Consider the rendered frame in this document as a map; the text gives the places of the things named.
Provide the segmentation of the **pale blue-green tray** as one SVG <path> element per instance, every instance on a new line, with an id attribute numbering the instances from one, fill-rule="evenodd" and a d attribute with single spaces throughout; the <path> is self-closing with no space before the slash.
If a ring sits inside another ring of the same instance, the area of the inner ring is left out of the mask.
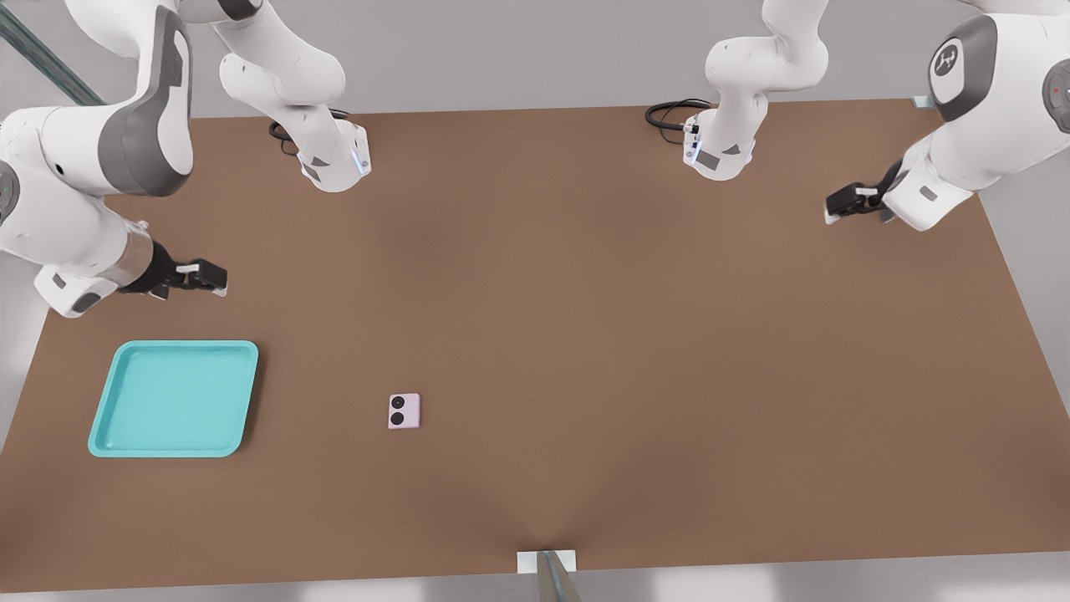
<path id="1" fill-rule="evenodd" d="M 236 452 L 259 349 L 249 340 L 129 340 L 114 351 L 88 449 L 102 458 Z"/>

